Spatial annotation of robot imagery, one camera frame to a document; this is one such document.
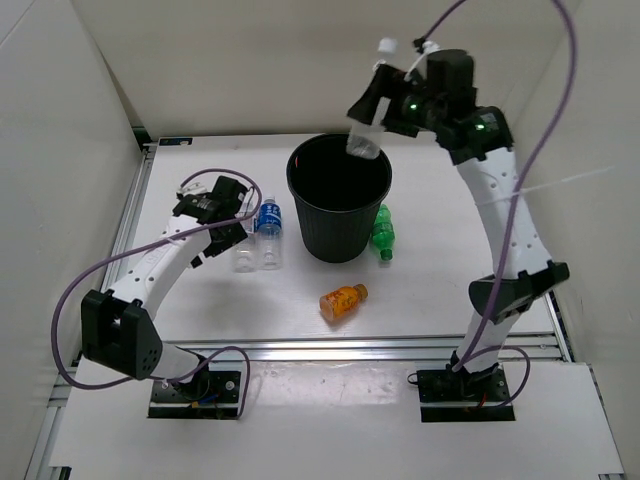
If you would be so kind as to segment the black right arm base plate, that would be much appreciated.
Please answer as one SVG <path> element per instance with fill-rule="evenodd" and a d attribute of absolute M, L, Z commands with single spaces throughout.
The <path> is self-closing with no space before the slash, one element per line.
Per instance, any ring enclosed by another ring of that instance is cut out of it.
<path fill-rule="evenodd" d="M 510 391 L 504 370 L 495 364 L 479 374 L 417 370 L 407 376 L 418 389 L 422 423 L 478 423 L 515 421 L 507 400 Z"/>

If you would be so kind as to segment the green plastic bottle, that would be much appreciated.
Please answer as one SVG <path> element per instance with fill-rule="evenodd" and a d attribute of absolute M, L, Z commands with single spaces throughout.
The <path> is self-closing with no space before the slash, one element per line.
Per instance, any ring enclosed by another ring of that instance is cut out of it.
<path fill-rule="evenodd" d="M 381 261 L 390 262 L 393 259 L 395 232 L 391 212 L 385 204 L 380 206 L 376 215 L 371 231 L 371 242 Z"/>

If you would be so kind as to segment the clear bottle blue label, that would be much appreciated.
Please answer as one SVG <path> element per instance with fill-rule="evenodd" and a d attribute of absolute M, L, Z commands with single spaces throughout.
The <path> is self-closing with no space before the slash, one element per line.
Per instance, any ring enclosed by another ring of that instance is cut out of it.
<path fill-rule="evenodd" d="M 263 270 L 277 270 L 282 265 L 282 212 L 274 195 L 263 200 L 256 219 L 258 265 Z"/>

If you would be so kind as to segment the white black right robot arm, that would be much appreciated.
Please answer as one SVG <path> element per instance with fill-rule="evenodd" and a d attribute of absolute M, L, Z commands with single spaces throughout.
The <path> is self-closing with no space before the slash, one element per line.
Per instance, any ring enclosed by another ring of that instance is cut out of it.
<path fill-rule="evenodd" d="M 524 172 L 516 165 L 504 114 L 476 103 L 473 58 L 447 49 L 421 59 L 423 68 L 409 71 L 377 63 L 369 86 L 347 112 L 353 125 L 346 151 L 374 159 L 384 132 L 406 137 L 431 132 L 472 195 L 493 272 L 469 286 L 471 324 L 451 358 L 450 390 L 470 400 L 496 369 L 498 352 L 519 317 L 567 280 L 569 269 L 552 259 L 520 195 Z"/>

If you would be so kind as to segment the clear bottle white orange label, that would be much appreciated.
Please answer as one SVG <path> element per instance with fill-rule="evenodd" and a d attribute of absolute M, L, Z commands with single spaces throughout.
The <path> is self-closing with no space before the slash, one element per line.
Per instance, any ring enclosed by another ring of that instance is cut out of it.
<path fill-rule="evenodd" d="M 249 273 L 257 268 L 255 216 L 241 222 L 247 237 L 232 250 L 232 269 L 236 273 Z"/>

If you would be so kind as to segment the clear plastic bottle white cap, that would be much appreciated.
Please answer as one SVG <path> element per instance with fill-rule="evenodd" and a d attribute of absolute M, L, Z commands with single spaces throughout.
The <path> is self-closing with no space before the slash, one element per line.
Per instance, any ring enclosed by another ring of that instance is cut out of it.
<path fill-rule="evenodd" d="M 376 71 L 381 65 L 387 64 L 393 59 L 397 50 L 397 40 L 389 37 L 382 38 L 378 46 L 378 59 L 373 67 Z M 383 127 L 380 125 L 384 118 L 390 101 L 379 100 L 376 105 L 372 125 L 366 125 L 356 120 L 352 121 L 349 132 L 346 153 L 363 159 L 373 160 L 380 154 L 380 141 Z"/>

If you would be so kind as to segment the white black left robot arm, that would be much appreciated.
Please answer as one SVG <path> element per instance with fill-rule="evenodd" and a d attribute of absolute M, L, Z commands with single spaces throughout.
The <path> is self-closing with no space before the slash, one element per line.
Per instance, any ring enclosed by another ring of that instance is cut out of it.
<path fill-rule="evenodd" d="M 249 189 L 220 176 L 210 190 L 182 191 L 157 246 L 104 292 L 81 303 L 82 352 L 104 367 L 136 380 L 168 380 L 188 400 L 206 395 L 204 358 L 164 342 L 154 325 L 159 307 L 182 273 L 247 238 L 238 222 Z"/>

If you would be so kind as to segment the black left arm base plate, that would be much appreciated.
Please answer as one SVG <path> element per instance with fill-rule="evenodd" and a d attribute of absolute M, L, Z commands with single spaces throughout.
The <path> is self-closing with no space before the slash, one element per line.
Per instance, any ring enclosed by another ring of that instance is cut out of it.
<path fill-rule="evenodd" d="M 194 384 L 152 385 L 149 419 L 235 420 L 241 406 L 244 374 L 209 365 L 194 377 Z"/>

